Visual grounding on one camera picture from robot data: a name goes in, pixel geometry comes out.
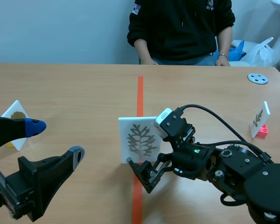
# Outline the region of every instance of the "white wall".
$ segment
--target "white wall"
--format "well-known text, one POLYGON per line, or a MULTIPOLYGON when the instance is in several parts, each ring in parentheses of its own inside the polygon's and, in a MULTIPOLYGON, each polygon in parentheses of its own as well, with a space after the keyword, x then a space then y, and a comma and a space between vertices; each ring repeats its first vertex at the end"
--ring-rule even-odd
POLYGON ((273 46, 280 35, 280 13, 271 0, 232 0, 232 10, 236 16, 234 40, 260 43, 272 36, 273 46))
MULTIPOLYGON (((280 34, 270 0, 232 0, 234 39, 280 34)), ((128 45, 134 0, 0 0, 0 62, 138 63, 128 45)))

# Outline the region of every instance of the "person's hand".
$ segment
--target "person's hand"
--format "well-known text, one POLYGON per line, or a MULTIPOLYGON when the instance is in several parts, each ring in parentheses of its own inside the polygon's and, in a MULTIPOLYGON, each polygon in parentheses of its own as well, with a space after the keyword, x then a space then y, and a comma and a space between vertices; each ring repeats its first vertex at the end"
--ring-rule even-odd
POLYGON ((218 60, 216 61, 216 66, 230 66, 227 57, 224 55, 220 55, 218 60))
POLYGON ((155 62, 153 59, 151 58, 145 58, 143 60, 141 60, 141 64, 158 64, 157 62, 155 62))

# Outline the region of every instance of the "metal plate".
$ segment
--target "metal plate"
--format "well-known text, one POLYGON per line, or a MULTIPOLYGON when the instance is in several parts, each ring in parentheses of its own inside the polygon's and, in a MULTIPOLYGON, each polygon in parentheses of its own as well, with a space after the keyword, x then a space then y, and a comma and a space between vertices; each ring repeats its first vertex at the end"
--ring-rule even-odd
POLYGON ((269 82, 269 79, 261 74, 258 73, 251 73, 248 75, 248 79, 256 84, 260 84, 260 85, 264 85, 267 84, 269 82))

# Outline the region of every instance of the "white card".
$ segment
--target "white card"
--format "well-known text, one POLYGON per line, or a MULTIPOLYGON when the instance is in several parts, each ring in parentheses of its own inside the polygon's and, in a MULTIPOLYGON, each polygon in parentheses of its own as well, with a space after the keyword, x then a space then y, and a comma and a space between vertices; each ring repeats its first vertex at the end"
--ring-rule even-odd
POLYGON ((251 137, 254 138, 259 132, 261 127, 266 123, 266 120, 271 115, 267 102, 264 101, 263 105, 257 111, 257 114, 254 116, 253 121, 249 124, 251 137))
MULTIPOLYGON (((24 108, 20 104, 18 100, 16 100, 5 113, 1 116, 3 118, 11 118, 11 119, 23 119, 23 118, 29 118, 26 114, 24 108)), ((16 139, 11 141, 11 143, 14 145, 14 147, 20 151, 25 144, 27 138, 23 139, 16 139)))
POLYGON ((153 162, 160 153, 162 138, 152 127, 156 117, 119 118, 122 163, 131 157, 133 162, 153 162))

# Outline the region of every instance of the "cable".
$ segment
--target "cable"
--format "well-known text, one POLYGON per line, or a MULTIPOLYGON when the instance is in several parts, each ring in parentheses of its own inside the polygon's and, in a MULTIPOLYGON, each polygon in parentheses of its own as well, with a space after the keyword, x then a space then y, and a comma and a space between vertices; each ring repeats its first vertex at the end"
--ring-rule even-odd
POLYGON ((227 124, 226 121, 224 121, 222 118, 220 118, 217 114, 215 114, 210 109, 207 109, 200 105, 189 104, 189 105, 182 106, 181 110, 184 111, 186 108, 190 108, 190 107, 199 108, 201 110, 204 110, 204 111, 210 113, 215 118, 217 118, 222 124, 224 124, 232 133, 234 133, 241 141, 247 142, 239 133, 237 133, 229 124, 227 124))
MULTIPOLYGON (((262 155, 266 154, 260 148, 258 148, 257 146, 255 146, 255 145, 253 145, 249 142, 244 142, 244 141, 230 140, 230 141, 216 142, 216 143, 212 143, 212 144, 201 144, 200 143, 200 145, 202 145, 202 146, 222 146, 222 145, 229 145, 229 144, 239 144, 239 145, 248 146, 261 159, 262 159, 262 155)), ((266 160, 264 162, 273 163, 273 161, 270 160, 269 158, 268 158, 268 160, 266 160)))
POLYGON ((246 201, 233 201, 233 202, 227 202, 225 201, 224 199, 228 196, 228 194, 224 193, 221 195, 220 197, 220 201, 223 205, 225 206, 231 206, 231 207, 234 207, 234 206, 239 206, 239 205, 242 205, 242 204, 246 204, 246 201))

